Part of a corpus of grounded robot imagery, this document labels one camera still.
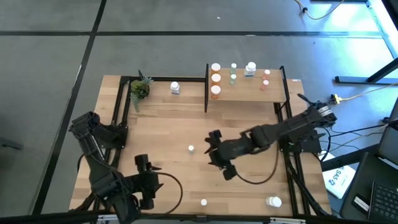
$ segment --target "wooden platform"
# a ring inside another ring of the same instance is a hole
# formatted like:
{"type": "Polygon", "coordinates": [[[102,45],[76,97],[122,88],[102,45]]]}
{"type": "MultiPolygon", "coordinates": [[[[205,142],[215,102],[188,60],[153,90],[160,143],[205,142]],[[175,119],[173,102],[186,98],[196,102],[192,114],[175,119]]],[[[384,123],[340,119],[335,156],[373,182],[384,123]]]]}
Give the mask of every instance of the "wooden platform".
{"type": "MultiPolygon", "coordinates": [[[[111,121],[119,79],[118,76],[103,78],[95,108],[103,124],[111,121]]],[[[303,92],[302,84],[300,80],[288,80],[288,84],[293,114],[301,113],[306,105],[296,94],[303,92]]],[[[223,139],[229,139],[238,138],[239,132],[246,128],[276,123],[272,103],[209,101],[208,112],[204,113],[204,83],[183,82],[180,86],[181,95],[173,95],[169,90],[170,82],[154,82],[150,95],[140,103],[140,113],[130,107],[129,137],[119,165],[123,175],[136,174],[134,156],[148,154],[154,166],[176,176],[183,185],[183,200],[174,214],[291,216],[284,160],[282,154],[277,152],[276,144],[266,152],[233,161],[242,176],[259,181],[270,175],[276,153],[279,153],[275,176],[262,185],[250,185],[237,177],[224,180],[222,171],[208,165],[210,158],[204,154],[208,149],[204,138],[214,129],[220,129],[223,139]],[[195,146],[194,154],[188,153],[189,145],[195,146]],[[267,206],[265,198],[270,196],[280,197],[282,206],[267,206]],[[208,201],[205,207],[200,205],[200,200],[204,198],[208,201]]],[[[320,163],[313,155],[303,154],[302,165],[308,189],[330,212],[320,163]]],[[[89,195],[89,173],[83,158],[70,208],[79,206],[89,195]]],[[[144,212],[164,213],[177,203],[178,185],[168,177],[160,176],[159,179],[165,185],[156,195],[155,209],[144,212]]],[[[299,210],[302,211],[298,187],[296,194],[299,210]]]]}
{"type": "MultiPolygon", "coordinates": [[[[280,70],[270,70],[267,76],[269,85],[264,91],[260,90],[264,69],[257,69],[254,77],[245,77],[244,69],[236,69],[236,81],[230,85],[231,79],[229,68],[222,68],[218,73],[221,75],[221,93],[217,100],[209,97],[209,101],[253,101],[253,102],[279,102],[286,101],[282,73],[280,70]]],[[[209,75],[209,86],[211,86],[211,75],[209,75]]]]}

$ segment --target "potted plant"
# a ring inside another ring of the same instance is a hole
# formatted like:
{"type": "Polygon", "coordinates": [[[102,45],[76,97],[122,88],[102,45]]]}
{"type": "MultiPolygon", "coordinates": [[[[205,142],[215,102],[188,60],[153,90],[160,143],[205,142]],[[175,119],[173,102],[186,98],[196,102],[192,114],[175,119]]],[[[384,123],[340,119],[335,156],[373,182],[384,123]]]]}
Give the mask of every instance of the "potted plant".
{"type": "Polygon", "coordinates": [[[131,83],[131,101],[137,112],[139,112],[139,101],[149,95],[149,86],[153,82],[151,77],[143,76],[140,70],[138,74],[141,80],[134,80],[131,83]]]}

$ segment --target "keyboard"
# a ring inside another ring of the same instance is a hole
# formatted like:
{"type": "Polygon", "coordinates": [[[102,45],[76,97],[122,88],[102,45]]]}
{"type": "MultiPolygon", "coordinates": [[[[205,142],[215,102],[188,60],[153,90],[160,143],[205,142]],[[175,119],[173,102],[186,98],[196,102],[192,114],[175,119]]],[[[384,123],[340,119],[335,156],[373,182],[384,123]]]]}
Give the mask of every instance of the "keyboard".
{"type": "Polygon", "coordinates": [[[373,182],[368,220],[398,224],[398,188],[373,182]]]}

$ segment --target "wooden shelf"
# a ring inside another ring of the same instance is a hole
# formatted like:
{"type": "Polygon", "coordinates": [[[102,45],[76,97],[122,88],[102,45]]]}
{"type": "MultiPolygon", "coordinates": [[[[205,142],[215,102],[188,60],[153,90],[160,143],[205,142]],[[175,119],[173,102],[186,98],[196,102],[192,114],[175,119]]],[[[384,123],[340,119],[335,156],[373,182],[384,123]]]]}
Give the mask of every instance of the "wooden shelf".
{"type": "Polygon", "coordinates": [[[283,103],[286,101],[285,88],[280,70],[270,70],[267,80],[269,85],[264,91],[260,90],[264,69],[257,69],[254,77],[244,77],[244,69],[236,69],[236,81],[234,85],[229,84],[229,68],[222,68],[220,87],[221,93],[217,100],[211,96],[211,75],[209,72],[209,101],[255,101],[283,103]]]}

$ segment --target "small bottle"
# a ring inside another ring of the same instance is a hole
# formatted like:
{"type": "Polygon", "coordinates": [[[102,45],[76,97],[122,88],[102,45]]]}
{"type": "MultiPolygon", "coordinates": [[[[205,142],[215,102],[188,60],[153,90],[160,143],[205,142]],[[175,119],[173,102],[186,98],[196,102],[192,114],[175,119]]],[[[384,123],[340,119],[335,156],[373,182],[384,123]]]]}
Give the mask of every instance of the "small bottle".
{"type": "Polygon", "coordinates": [[[190,154],[193,154],[193,150],[194,149],[195,148],[193,146],[188,146],[188,151],[189,151],[190,154]]]}
{"type": "Polygon", "coordinates": [[[202,206],[206,206],[206,205],[207,205],[207,200],[206,200],[206,199],[202,199],[202,200],[200,201],[200,204],[201,204],[202,206]]]}
{"type": "Polygon", "coordinates": [[[218,95],[221,92],[221,87],[212,86],[210,90],[211,90],[211,98],[214,99],[214,100],[217,100],[218,99],[218,95]]]}
{"type": "Polygon", "coordinates": [[[221,75],[214,74],[211,76],[211,85],[220,85],[221,75]]]}
{"type": "Polygon", "coordinates": [[[221,65],[219,65],[218,63],[214,63],[211,65],[211,73],[210,75],[216,74],[220,71],[221,69],[221,65]]]}
{"type": "Polygon", "coordinates": [[[172,90],[173,94],[180,94],[180,85],[178,82],[172,82],[170,89],[172,90]]]}
{"type": "Polygon", "coordinates": [[[249,62],[246,68],[244,69],[245,77],[253,77],[256,72],[256,64],[254,62],[249,62]]]}
{"type": "Polygon", "coordinates": [[[262,81],[260,90],[264,91],[264,90],[267,88],[267,85],[268,85],[268,84],[269,84],[269,81],[268,81],[268,80],[262,81]]]}
{"type": "Polygon", "coordinates": [[[266,204],[279,208],[282,205],[282,201],[279,197],[267,197],[266,204]]]}
{"type": "Polygon", "coordinates": [[[231,64],[231,70],[229,71],[229,74],[236,74],[236,64],[232,63],[231,64]]]}
{"type": "Polygon", "coordinates": [[[271,74],[271,71],[268,70],[268,69],[266,69],[266,70],[264,71],[264,74],[262,75],[262,79],[263,79],[263,80],[266,80],[269,74],[271,74]]]}
{"type": "Polygon", "coordinates": [[[229,81],[229,84],[234,85],[235,84],[235,80],[236,80],[236,75],[232,74],[231,75],[231,81],[229,81]]]}

